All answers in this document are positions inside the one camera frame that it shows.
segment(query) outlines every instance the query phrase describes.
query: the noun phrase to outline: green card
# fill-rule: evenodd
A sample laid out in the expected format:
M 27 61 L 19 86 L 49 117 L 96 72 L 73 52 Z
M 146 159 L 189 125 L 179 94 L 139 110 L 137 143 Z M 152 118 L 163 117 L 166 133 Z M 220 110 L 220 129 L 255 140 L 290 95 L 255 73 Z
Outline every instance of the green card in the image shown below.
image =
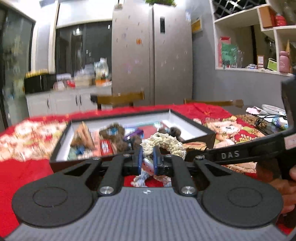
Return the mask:
M 222 62 L 224 65 L 236 65 L 237 46 L 233 44 L 222 43 L 221 55 Z

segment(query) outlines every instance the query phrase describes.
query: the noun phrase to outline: pink bottle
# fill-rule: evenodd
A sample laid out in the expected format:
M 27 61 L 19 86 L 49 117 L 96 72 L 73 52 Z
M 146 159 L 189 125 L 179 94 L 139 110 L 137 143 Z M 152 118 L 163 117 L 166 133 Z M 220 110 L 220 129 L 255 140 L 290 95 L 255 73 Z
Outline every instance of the pink bottle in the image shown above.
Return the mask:
M 279 52 L 279 71 L 282 73 L 290 73 L 290 54 L 286 51 Z

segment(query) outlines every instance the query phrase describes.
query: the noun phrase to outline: green plant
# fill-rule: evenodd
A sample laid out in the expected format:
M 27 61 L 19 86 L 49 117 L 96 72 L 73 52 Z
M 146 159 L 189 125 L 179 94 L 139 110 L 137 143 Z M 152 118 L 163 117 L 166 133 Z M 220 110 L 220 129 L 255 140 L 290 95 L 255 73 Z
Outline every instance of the green plant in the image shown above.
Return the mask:
M 157 4 L 164 4 L 169 6 L 176 6 L 175 0 L 146 0 L 146 3 L 149 3 L 150 5 L 157 3 Z

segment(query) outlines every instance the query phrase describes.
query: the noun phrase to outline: black circular motor cover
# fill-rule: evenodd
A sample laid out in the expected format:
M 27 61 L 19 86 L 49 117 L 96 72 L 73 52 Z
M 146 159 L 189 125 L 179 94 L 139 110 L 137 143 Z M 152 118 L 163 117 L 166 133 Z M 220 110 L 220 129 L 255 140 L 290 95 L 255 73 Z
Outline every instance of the black circular motor cover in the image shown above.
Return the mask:
M 79 177 L 54 174 L 20 188 L 12 199 L 19 221 L 38 227 L 74 222 L 92 206 L 92 192 Z
M 203 192 L 202 204 L 212 217 L 238 228 L 275 223 L 283 207 L 274 187 L 237 173 L 211 182 Z

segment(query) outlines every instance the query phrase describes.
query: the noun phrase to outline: white cabinet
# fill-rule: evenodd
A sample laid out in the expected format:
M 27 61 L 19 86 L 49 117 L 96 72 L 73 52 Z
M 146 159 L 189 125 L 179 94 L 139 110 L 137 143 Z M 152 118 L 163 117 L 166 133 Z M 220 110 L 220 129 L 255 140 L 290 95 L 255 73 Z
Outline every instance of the white cabinet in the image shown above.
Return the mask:
M 97 104 L 91 102 L 91 94 L 112 95 L 112 87 L 94 86 L 27 95 L 29 115 L 30 117 L 65 115 L 96 110 Z
M 49 95 L 53 115 L 65 115 L 80 111 L 77 91 L 65 90 Z
M 27 95 L 26 99 L 30 117 L 52 114 L 49 93 Z

